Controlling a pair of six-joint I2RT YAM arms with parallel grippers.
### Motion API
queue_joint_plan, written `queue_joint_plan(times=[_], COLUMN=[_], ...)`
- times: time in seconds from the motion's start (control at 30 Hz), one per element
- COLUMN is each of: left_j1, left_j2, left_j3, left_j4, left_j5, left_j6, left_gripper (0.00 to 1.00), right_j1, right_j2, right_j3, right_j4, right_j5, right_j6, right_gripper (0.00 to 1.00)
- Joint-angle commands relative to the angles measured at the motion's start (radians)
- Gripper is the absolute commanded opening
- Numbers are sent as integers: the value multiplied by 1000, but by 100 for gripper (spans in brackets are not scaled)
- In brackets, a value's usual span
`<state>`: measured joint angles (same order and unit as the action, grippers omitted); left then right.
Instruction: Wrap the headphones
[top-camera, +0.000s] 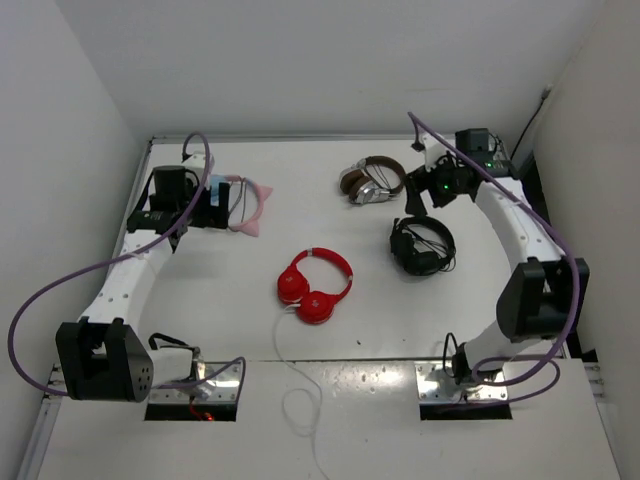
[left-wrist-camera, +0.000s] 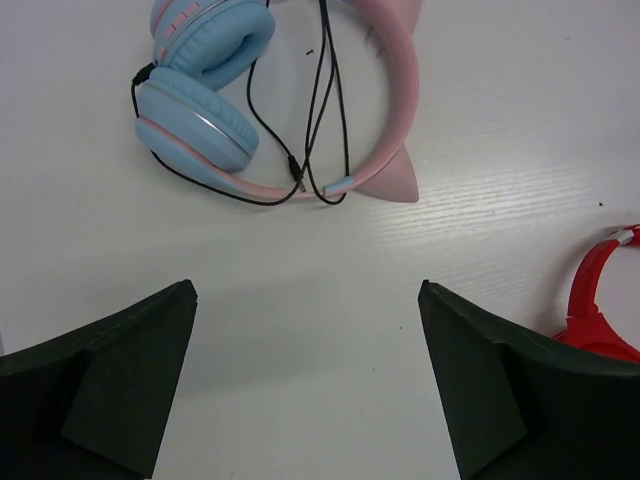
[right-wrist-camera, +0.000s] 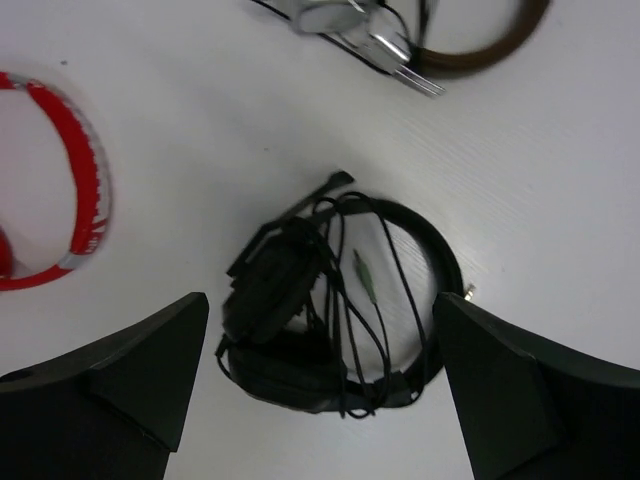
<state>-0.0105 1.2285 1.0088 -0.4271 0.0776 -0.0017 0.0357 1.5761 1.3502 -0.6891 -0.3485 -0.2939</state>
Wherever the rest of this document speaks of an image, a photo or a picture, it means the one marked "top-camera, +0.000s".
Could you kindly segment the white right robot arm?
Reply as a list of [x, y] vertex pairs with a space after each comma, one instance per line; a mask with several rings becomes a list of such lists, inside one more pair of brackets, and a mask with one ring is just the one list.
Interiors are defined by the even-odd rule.
[[505, 388], [524, 382], [553, 361], [574, 330], [589, 267], [533, 210], [503, 142], [489, 130], [459, 131], [447, 141], [416, 127], [412, 147], [424, 163], [404, 178], [406, 213], [426, 219], [422, 192], [436, 208], [469, 197], [490, 222], [511, 268], [494, 321], [457, 345], [443, 359], [444, 369], [462, 385]]

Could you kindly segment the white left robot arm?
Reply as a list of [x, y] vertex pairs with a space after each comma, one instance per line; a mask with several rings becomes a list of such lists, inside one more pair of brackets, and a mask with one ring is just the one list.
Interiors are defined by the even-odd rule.
[[210, 200], [203, 157], [156, 167], [126, 222], [122, 251], [97, 297], [76, 322], [63, 323], [56, 346], [74, 400], [141, 402], [154, 388], [194, 388], [196, 347], [151, 347], [138, 337], [159, 273], [189, 229], [228, 225], [229, 186]]

